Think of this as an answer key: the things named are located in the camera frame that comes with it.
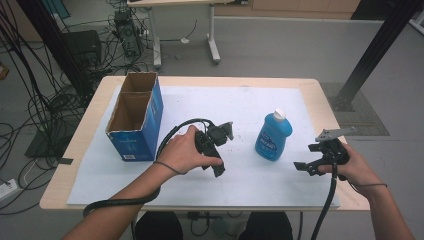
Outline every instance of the wooden table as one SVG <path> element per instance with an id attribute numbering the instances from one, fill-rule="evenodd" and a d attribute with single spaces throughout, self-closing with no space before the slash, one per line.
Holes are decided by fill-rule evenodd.
<path id="1" fill-rule="evenodd" d="M 218 48 L 216 47 L 215 43 L 215 24 L 214 24 L 214 17 L 215 17 L 215 7 L 214 4 L 218 3 L 229 3 L 234 0 L 141 0 L 141 1 L 135 1 L 135 2 L 129 2 L 128 6 L 131 8 L 144 8 L 147 11 L 147 14 L 149 16 L 149 22 L 150 22 L 150 31 L 152 34 L 152 40 L 153 40 L 153 65 L 156 68 L 160 68 L 162 65 L 161 61 L 161 51 L 160 51 L 160 40 L 156 33 L 156 26 L 155 26 L 155 16 L 153 13 L 153 7 L 158 6 L 173 6 L 173 5 L 193 5 L 193 4 L 208 4 L 209 7 L 209 33 L 207 34 L 207 40 L 209 43 L 209 48 L 212 53 L 212 59 L 215 61 L 215 63 L 219 63 L 221 61 L 221 57 L 219 56 Z"/>
<path id="2" fill-rule="evenodd" d="M 73 159 L 73 162 L 71 165 L 59 164 L 40 201 L 40 206 L 43 209 L 60 210 L 82 208 L 82 206 L 68 205 L 66 202 L 75 182 L 81 160 L 90 145 L 96 127 L 110 102 L 115 88 L 122 84 L 124 78 L 123 76 L 109 76 L 102 80 L 64 154 L 64 158 Z M 159 81 L 162 86 L 298 88 L 302 93 L 317 136 L 324 128 L 339 128 L 321 86 L 318 81 L 314 79 L 159 76 Z M 369 210 L 367 200 L 356 193 L 346 182 L 338 182 L 336 194 L 340 200 L 340 207 L 334 209 L 336 211 Z M 311 209 L 291 208 L 288 210 Z"/>

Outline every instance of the open box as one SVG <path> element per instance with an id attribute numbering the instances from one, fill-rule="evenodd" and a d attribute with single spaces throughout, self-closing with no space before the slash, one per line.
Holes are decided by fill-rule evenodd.
<path id="1" fill-rule="evenodd" d="M 106 127 L 122 160 L 155 160 L 162 113 L 157 73 L 128 73 Z"/>

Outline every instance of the black metal pole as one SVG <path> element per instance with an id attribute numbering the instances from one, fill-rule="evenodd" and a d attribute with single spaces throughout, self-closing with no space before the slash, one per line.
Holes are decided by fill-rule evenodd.
<path id="1" fill-rule="evenodd" d="M 68 80 L 80 96 L 82 104 L 85 107 L 88 106 L 94 95 L 94 88 L 66 46 L 59 27 L 43 5 L 42 0 L 16 1 L 49 48 L 62 71 L 68 77 Z"/>
<path id="2" fill-rule="evenodd" d="M 399 0 L 378 30 L 340 92 L 330 103 L 335 111 L 352 111 L 352 100 L 408 24 L 422 0 Z"/>

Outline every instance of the floor mat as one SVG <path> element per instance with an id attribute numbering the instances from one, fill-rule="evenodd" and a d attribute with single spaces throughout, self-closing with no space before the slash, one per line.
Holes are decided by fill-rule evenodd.
<path id="1" fill-rule="evenodd" d="M 335 97 L 344 83 L 320 83 L 327 99 Z M 333 111 L 341 128 L 354 126 L 357 131 L 349 136 L 390 136 L 380 118 L 359 91 L 352 101 L 353 112 Z"/>

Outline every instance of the forearm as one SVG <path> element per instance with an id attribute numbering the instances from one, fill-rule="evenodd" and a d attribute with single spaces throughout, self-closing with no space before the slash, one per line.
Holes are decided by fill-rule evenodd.
<path id="1" fill-rule="evenodd" d="M 172 176 L 170 170 L 153 164 L 111 199 L 148 196 Z M 117 206 L 94 210 L 65 239 L 119 239 L 141 207 L 142 205 Z"/>
<path id="2" fill-rule="evenodd" d="M 376 239 L 414 239 L 388 188 L 367 187 L 365 197 L 370 203 Z"/>

